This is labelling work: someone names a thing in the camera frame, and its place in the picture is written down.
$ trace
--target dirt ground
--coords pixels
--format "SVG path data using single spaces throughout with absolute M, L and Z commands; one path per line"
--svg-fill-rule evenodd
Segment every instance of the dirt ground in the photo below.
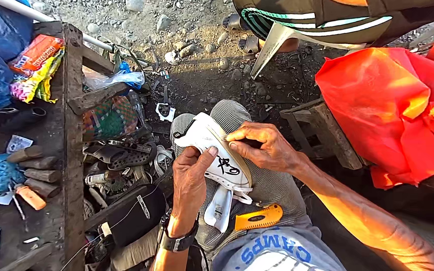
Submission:
M 235 12 L 231 0 L 146 0 L 140 12 L 128 10 L 125 0 L 42 0 L 32 4 L 93 37 L 129 47 L 137 57 L 151 63 L 154 62 L 154 49 L 159 67 L 168 71 L 170 79 L 148 75 L 152 84 L 155 80 L 160 83 L 148 97 L 145 111 L 149 124 L 159 131 L 160 142 L 166 147 L 170 147 L 170 123 L 160 121 L 155 112 L 156 103 L 163 100 L 160 94 L 165 85 L 169 104 L 176 108 L 175 116 L 209 113 L 214 105 L 211 101 L 215 102 L 213 98 L 217 101 L 233 99 L 248 109 L 253 120 L 274 123 L 299 149 L 286 120 L 279 117 L 279 111 L 318 98 L 320 91 L 314 76 L 324 63 L 324 57 L 335 58 L 346 53 L 301 42 L 298 51 L 275 56 L 254 81 L 248 73 L 255 58 L 244 55 L 237 47 L 238 40 L 246 34 L 229 32 L 229 36 L 218 44 L 220 35 L 226 32 L 220 26 L 222 19 Z M 162 15 L 168 16 L 171 22 L 164 31 L 157 32 L 157 22 Z M 403 35 L 390 46 L 401 46 L 433 25 Z M 179 41 L 196 45 L 196 50 L 189 57 L 182 58 L 178 65 L 169 65 L 164 55 L 175 50 Z M 215 47 L 215 52 L 206 52 L 205 48 L 210 44 Z M 222 58 L 229 60 L 230 67 L 226 70 L 219 69 Z M 265 95 L 257 94 L 259 84 L 266 90 Z

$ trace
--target black watch strap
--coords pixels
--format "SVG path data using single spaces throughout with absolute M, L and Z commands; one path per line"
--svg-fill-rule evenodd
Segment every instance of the black watch strap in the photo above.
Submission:
M 197 234 L 197 229 L 199 226 L 198 220 L 195 221 L 192 230 L 189 233 L 187 233 L 185 236 L 179 238 L 171 238 L 168 237 L 168 231 L 167 231 L 169 218 L 170 218 L 169 213 L 162 218 L 160 232 L 159 232 L 159 239 L 160 239 L 159 245 L 161 248 L 168 251 L 173 251 L 173 252 L 184 251 L 187 248 L 189 248 L 193 243 L 193 240 L 195 238 L 195 235 Z

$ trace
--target gray t-shirt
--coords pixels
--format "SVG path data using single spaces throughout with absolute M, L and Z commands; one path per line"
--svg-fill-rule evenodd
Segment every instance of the gray t-shirt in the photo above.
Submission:
M 305 217 L 292 227 L 250 230 L 215 256 L 213 271 L 344 270 L 321 240 L 321 231 Z

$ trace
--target metal pipe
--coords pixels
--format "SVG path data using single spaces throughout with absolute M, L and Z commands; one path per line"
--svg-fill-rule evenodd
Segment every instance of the metal pipe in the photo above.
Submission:
M 25 4 L 22 4 L 16 0 L 0 0 L 0 6 L 3 6 L 7 9 L 10 9 L 14 12 L 17 12 L 21 15 L 25 15 L 33 20 L 39 21 L 39 22 L 52 22 L 56 21 L 54 18 L 45 15 L 35 9 L 32 9 L 31 7 L 28 7 Z M 88 36 L 87 34 L 83 33 L 83 40 L 86 42 L 89 42 L 93 45 L 96 45 L 104 50 L 107 50 L 111 53 L 113 53 L 113 47 L 109 44 L 106 44 L 102 41 L 99 41 L 92 36 Z

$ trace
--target houndstooth pants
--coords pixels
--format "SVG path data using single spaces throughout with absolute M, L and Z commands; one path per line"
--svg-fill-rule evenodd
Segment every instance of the houndstooth pants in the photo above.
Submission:
M 237 130 L 245 120 L 251 121 L 247 110 L 241 104 L 232 100 L 218 102 L 210 112 L 210 116 L 226 133 Z M 172 122 L 171 140 L 176 156 L 180 155 L 184 148 L 174 144 L 173 134 L 174 132 L 184 132 L 192 122 L 193 117 L 195 115 L 185 113 L 176 117 Z M 256 212 L 262 210 L 263 207 L 278 204 L 284 211 L 283 217 L 277 224 L 278 226 L 293 225 L 303 216 L 307 216 L 304 200 L 290 174 L 262 169 L 250 160 L 244 160 L 252 175 L 253 191 L 249 193 L 249 196 L 252 198 L 253 204 L 246 205 L 238 200 L 233 200 L 229 227 L 224 233 L 221 233 L 213 226 L 207 225 L 203 220 L 203 214 L 212 201 L 218 185 L 217 182 L 205 178 L 207 193 L 205 201 L 199 210 L 201 214 L 199 216 L 199 230 L 195 238 L 211 258 L 223 246 L 247 233 L 247 230 L 236 231 L 233 229 L 236 215 Z

